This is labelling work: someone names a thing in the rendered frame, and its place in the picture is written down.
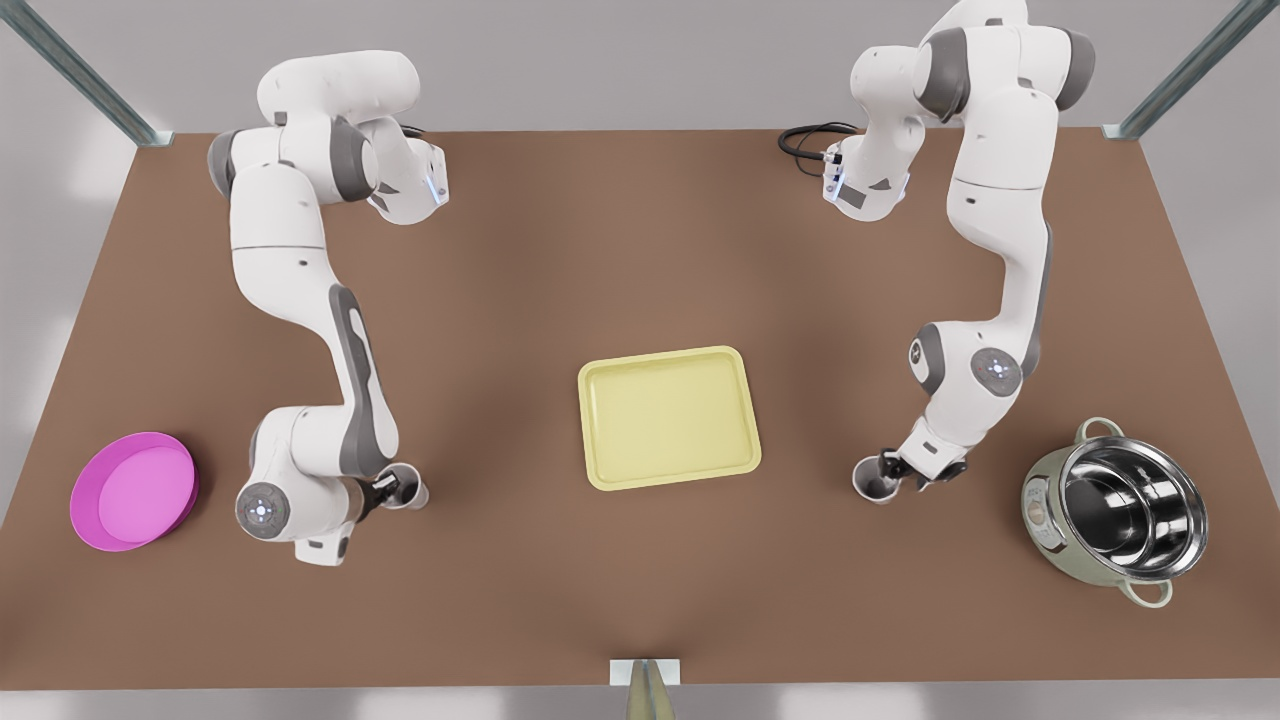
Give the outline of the white IKEA cup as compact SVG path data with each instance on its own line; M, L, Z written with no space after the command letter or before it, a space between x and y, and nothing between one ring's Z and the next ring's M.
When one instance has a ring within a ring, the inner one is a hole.
M888 503L899 492L901 479L887 477L881 470L881 456L860 460L852 470L852 487L869 502Z
M384 509L420 510L428 503L430 495L429 488L422 482L422 477L415 466L407 462L393 462L384 468L380 477L384 474L396 474L402 482L402 487L399 489L399 506Z

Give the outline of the silver frame post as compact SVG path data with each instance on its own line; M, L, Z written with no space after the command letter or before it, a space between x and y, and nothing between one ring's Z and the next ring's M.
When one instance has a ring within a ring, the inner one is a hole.
M168 147L174 133L155 129L28 3L0 0L0 20L23 38L131 142Z
M612 659L609 684L627 687L625 720L677 720L668 685L680 685L678 659Z
M1120 141L1142 138L1279 8L1280 0L1239 0L1123 120L1101 127L1105 138Z

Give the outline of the pink round bowl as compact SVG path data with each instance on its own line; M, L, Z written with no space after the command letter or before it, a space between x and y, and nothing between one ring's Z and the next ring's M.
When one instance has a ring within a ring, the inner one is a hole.
M178 438L160 432L124 436L79 471L70 492L70 524L92 548L137 550L177 529L198 491L197 466Z

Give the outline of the yellow rectangular tray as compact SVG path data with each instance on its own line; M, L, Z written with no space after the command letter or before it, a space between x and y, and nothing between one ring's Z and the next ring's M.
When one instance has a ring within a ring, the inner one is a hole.
M730 346L595 360L577 392L596 489L736 477L762 462L745 363Z

